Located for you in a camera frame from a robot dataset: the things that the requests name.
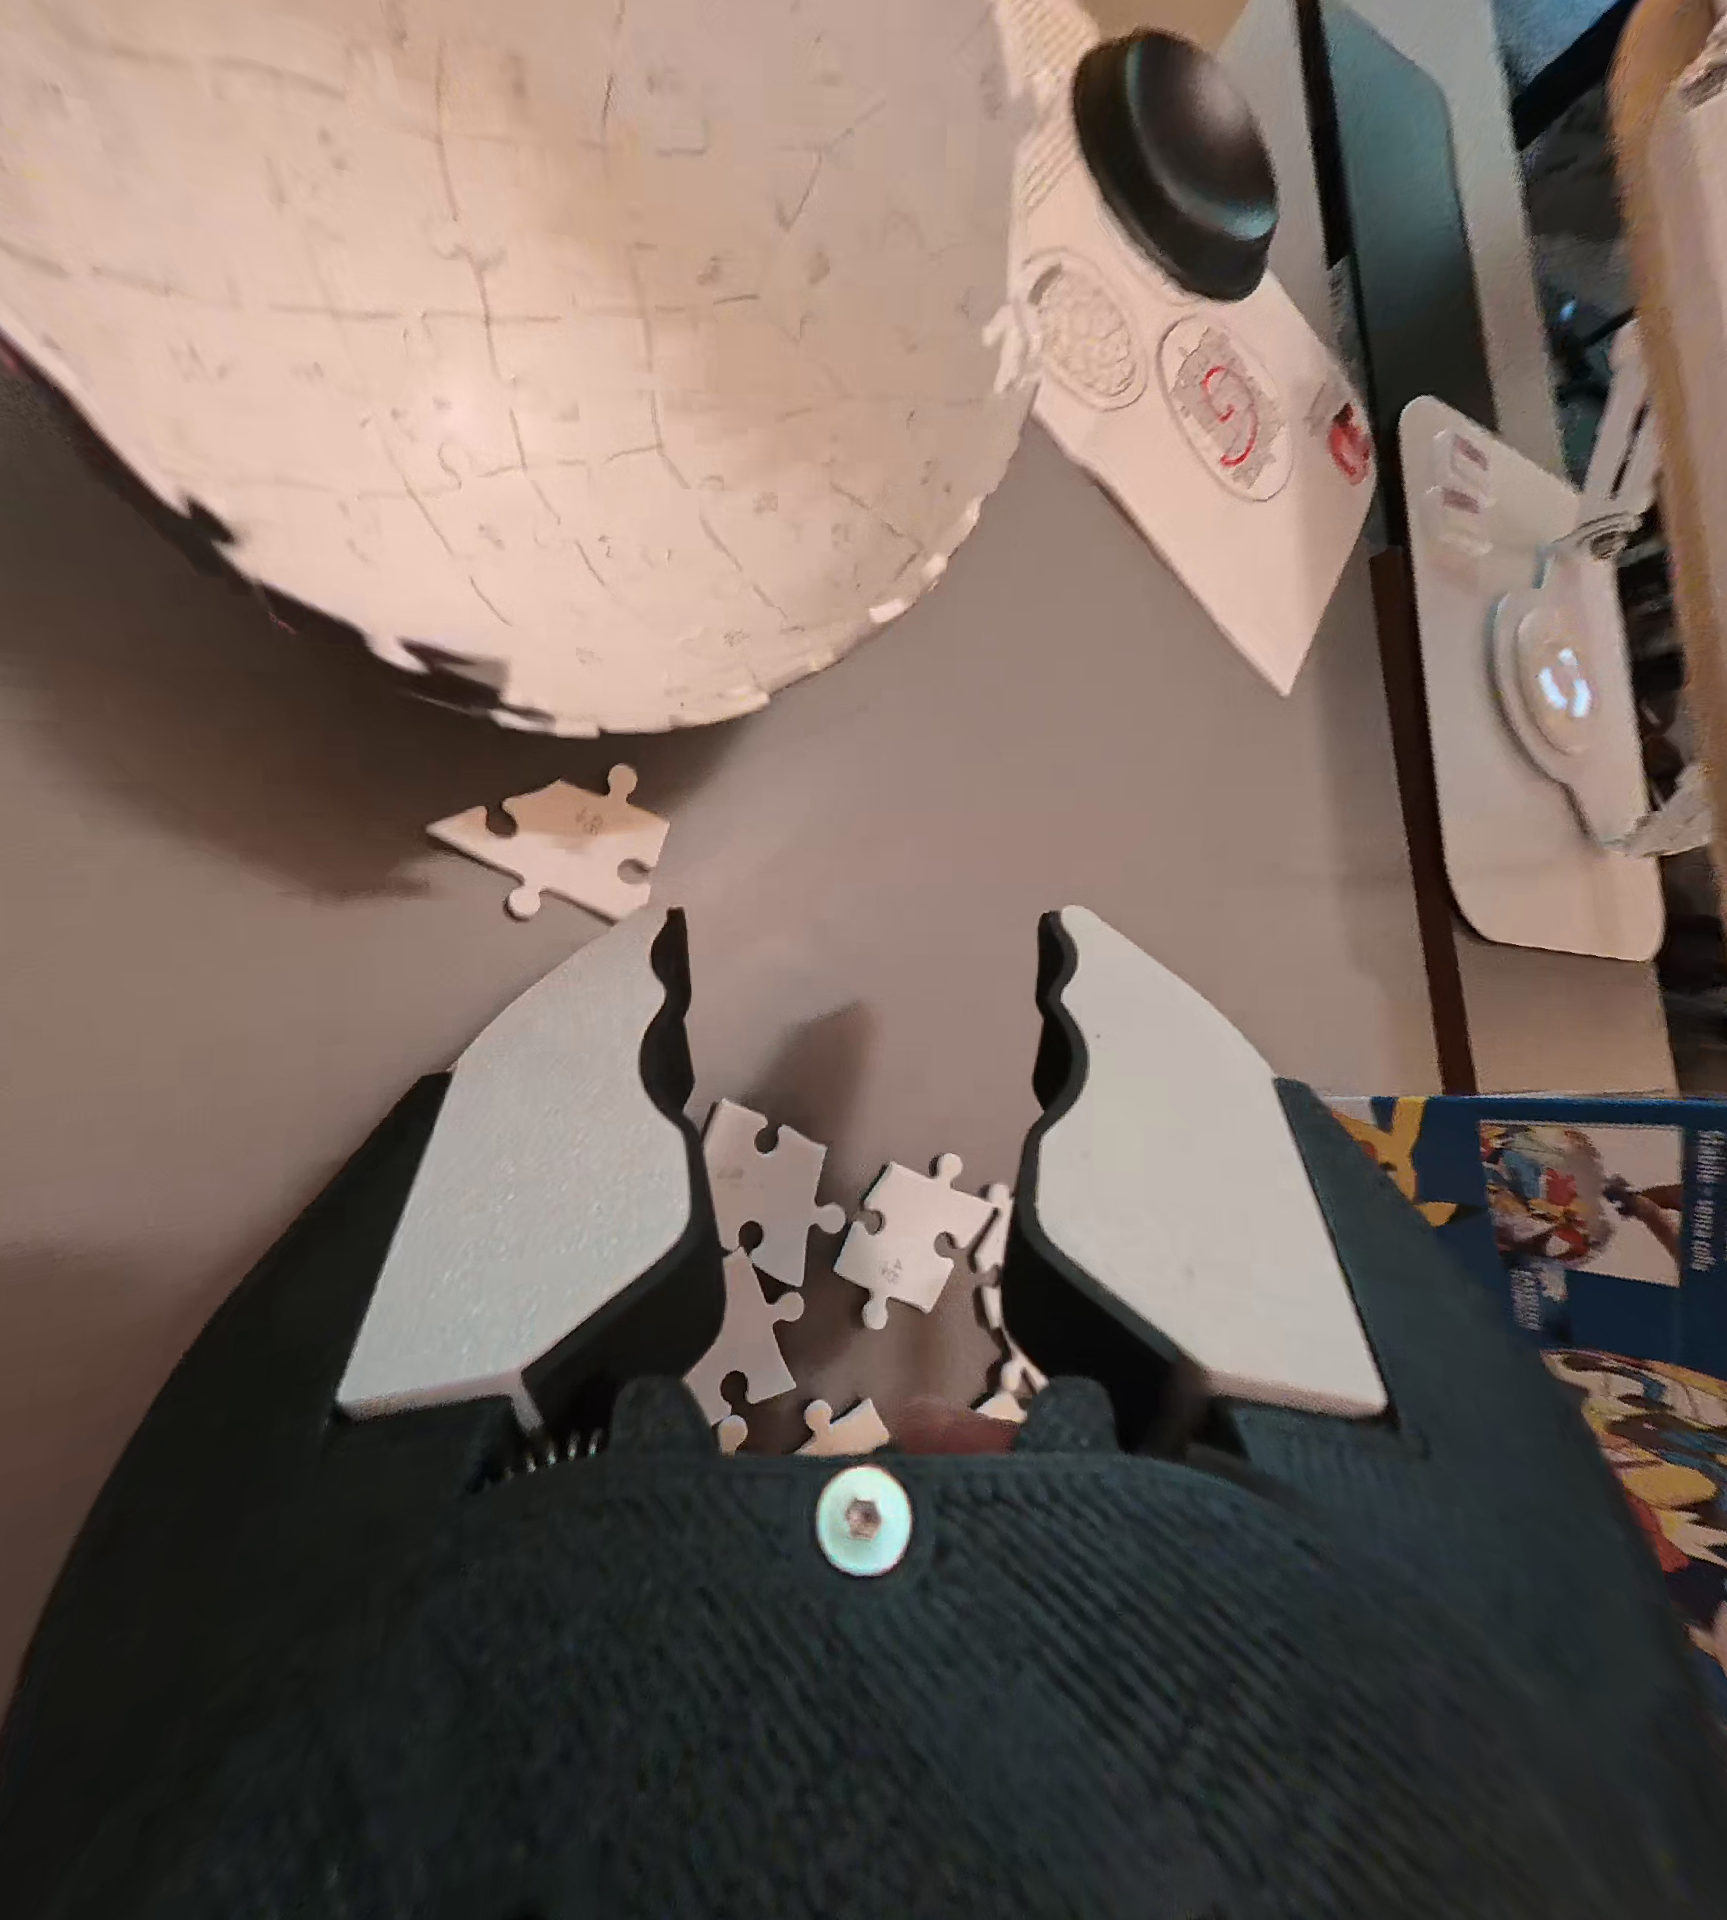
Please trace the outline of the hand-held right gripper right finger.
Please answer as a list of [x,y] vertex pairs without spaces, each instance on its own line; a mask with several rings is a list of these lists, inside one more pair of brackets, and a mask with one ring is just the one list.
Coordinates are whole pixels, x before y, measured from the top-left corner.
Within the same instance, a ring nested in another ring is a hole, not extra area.
[[1082,906],[1038,927],[1042,1020],[1002,1267],[1046,1380],[1124,1449],[1218,1406],[1376,1422],[1390,1391],[1276,1073],[1210,998]]

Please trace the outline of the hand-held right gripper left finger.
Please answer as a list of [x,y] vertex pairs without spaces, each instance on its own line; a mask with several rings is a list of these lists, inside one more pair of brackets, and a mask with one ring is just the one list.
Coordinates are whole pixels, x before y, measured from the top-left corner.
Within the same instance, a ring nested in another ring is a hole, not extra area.
[[464,1051],[354,1337],[356,1422],[502,1402],[594,1438],[636,1380],[682,1380],[726,1306],[680,908],[640,911]]

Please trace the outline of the white puzzle piece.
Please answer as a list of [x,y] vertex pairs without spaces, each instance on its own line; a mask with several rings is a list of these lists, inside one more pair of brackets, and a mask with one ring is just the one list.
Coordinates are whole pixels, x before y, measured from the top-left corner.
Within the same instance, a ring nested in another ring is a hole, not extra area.
[[636,805],[636,768],[608,770],[606,791],[572,781],[510,796],[498,811],[478,807],[432,823],[442,850],[508,876],[504,912],[530,922],[544,901],[564,901],[608,924],[652,901],[670,825]]

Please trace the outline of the colourful puzzle ball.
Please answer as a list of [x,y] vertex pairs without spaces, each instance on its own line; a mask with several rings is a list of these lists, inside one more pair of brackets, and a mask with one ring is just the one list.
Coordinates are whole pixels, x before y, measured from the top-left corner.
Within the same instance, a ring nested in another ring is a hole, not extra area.
[[2,2],[0,337],[500,724],[724,724],[1016,457],[1032,80],[1018,4]]

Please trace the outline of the pile of white puzzle pieces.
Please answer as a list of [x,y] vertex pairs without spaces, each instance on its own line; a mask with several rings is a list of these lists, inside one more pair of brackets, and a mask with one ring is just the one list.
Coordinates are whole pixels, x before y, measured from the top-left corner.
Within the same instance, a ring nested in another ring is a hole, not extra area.
[[934,1312],[952,1278],[966,1275],[1000,1351],[998,1386],[976,1413],[998,1425],[1024,1420],[1044,1376],[1004,1322],[1010,1189],[964,1189],[962,1160],[944,1154],[926,1169],[884,1165],[864,1199],[844,1209],[824,1190],[824,1143],[732,1100],[710,1111],[702,1151],[726,1260],[726,1308],[686,1386],[724,1457],[736,1457],[750,1432],[732,1386],[754,1409],[798,1388],[782,1333],[804,1314],[816,1239],[834,1240],[832,1273],[856,1290],[860,1329],[872,1334],[890,1329],[894,1310]]

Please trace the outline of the blue printed puzzle box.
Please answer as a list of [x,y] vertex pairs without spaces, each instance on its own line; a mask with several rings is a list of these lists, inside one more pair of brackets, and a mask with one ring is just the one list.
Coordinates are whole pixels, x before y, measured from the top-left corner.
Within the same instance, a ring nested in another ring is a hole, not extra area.
[[1727,1732],[1727,1100],[1330,1105],[1580,1402]]

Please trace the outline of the puzzle instruction leaflet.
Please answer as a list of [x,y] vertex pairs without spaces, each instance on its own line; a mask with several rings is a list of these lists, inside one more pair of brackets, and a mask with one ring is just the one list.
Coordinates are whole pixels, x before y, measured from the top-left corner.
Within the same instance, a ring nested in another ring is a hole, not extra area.
[[1020,301],[1036,417],[1286,695],[1362,533],[1368,415],[1272,271],[1238,303],[1172,286],[1106,210],[1070,82],[1108,41],[1078,4],[1004,4],[1040,127],[1022,151]]

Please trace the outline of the black round ball stand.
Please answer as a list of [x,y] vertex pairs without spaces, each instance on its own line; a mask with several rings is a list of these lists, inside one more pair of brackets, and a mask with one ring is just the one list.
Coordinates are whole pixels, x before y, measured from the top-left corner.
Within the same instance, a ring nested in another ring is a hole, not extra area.
[[1090,49],[1068,98],[1078,151],[1132,249],[1188,296],[1256,294],[1280,190],[1226,66],[1186,37],[1142,28]]

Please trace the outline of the black flat pad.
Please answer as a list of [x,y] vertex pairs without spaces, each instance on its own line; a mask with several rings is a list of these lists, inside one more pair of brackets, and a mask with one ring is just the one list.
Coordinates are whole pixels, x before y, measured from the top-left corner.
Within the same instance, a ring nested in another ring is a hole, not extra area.
[[1438,399],[1498,428],[1496,382],[1442,87],[1352,4],[1298,4],[1310,138],[1358,386],[1380,457],[1384,543],[1408,549],[1400,420]]

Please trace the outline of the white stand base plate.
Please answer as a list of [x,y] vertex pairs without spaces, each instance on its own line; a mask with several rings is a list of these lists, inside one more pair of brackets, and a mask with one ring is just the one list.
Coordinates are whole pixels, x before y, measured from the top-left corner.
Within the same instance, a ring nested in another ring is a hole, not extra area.
[[[1458,565],[1430,539],[1432,441],[1474,422],[1494,449],[1494,553]],[[1645,963],[1663,943],[1659,860],[1703,848],[1689,763],[1665,796],[1619,587],[1655,502],[1659,433],[1637,325],[1610,343],[1610,391],[1582,488],[1436,396],[1400,420],[1412,597],[1448,881],[1494,946]]]

